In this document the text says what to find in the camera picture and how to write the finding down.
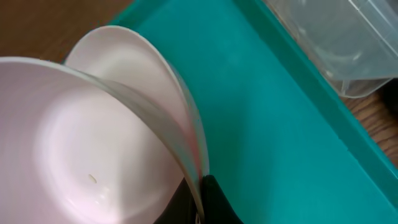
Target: clear plastic container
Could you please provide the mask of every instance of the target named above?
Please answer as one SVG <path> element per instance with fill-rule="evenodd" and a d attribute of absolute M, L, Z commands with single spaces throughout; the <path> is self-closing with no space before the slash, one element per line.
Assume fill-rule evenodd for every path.
<path fill-rule="evenodd" d="M 398 77 L 395 0 L 264 0 L 342 96 Z"/>

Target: wooden table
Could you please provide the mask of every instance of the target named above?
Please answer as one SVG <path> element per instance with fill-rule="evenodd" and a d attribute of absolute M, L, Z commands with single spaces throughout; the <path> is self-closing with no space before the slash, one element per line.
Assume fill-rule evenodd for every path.
<path fill-rule="evenodd" d="M 132 0 L 0 0 L 0 56 L 61 62 L 89 30 Z M 398 167 L 398 123 L 377 94 L 343 100 Z"/>

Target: tray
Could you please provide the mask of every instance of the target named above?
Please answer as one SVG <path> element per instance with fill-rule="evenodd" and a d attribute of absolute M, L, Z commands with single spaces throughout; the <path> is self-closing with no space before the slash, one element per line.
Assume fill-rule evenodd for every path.
<path fill-rule="evenodd" d="M 200 112 L 244 223 L 397 223 L 398 171 L 260 0 L 138 0 L 147 38 Z"/>

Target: teal tray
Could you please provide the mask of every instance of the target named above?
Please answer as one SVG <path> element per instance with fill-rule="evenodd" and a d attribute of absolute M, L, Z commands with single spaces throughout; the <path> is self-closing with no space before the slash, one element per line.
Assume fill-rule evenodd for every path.
<path fill-rule="evenodd" d="M 137 0 L 112 24 L 185 80 L 244 223 L 398 223 L 398 171 L 262 1 Z"/>

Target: brown wood grain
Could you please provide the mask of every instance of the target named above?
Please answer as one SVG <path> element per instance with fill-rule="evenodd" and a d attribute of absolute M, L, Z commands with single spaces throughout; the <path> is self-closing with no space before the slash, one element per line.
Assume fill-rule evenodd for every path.
<path fill-rule="evenodd" d="M 0 56 L 61 62 L 88 31 L 132 0 L 0 0 Z M 398 123 L 377 94 L 343 100 L 398 167 Z"/>

